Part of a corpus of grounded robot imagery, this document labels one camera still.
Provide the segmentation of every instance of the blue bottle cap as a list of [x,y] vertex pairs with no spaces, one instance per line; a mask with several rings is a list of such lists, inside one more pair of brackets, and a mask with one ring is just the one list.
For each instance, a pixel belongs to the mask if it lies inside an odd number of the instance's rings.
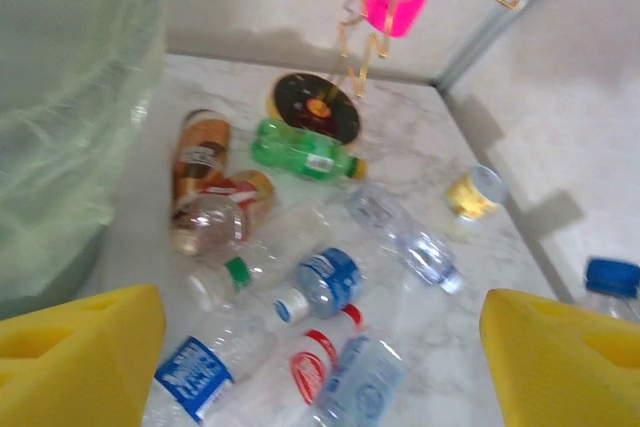
[[640,267],[620,260],[592,258],[587,264],[587,290],[624,297],[638,296]]

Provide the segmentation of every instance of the bottle cap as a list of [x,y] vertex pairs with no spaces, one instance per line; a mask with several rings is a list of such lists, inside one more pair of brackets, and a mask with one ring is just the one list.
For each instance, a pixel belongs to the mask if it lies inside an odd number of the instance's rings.
[[603,258],[592,258],[587,264],[587,290],[636,298],[639,283],[636,264]]
[[187,287],[193,300],[207,312],[229,300],[234,293],[234,283],[223,266],[216,268],[199,266],[187,276]]
[[464,277],[460,275],[460,272],[458,272],[458,269],[455,267],[451,267],[451,269],[451,273],[440,282],[440,287],[442,287],[447,294],[455,294],[464,287]]
[[309,315],[309,302],[298,289],[287,290],[273,303],[276,313],[282,320],[295,324]]
[[174,229],[171,232],[173,250],[186,255],[197,255],[200,252],[200,239],[187,229]]
[[367,168],[368,164],[366,160],[354,157],[353,166],[347,176],[356,180],[364,179],[367,176]]

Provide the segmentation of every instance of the yellow bottle cap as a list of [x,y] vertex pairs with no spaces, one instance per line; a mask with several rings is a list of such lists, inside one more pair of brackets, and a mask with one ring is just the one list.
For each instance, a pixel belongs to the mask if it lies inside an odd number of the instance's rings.
[[366,160],[355,159],[355,165],[349,177],[356,180],[364,179],[367,176],[367,168],[368,164]]

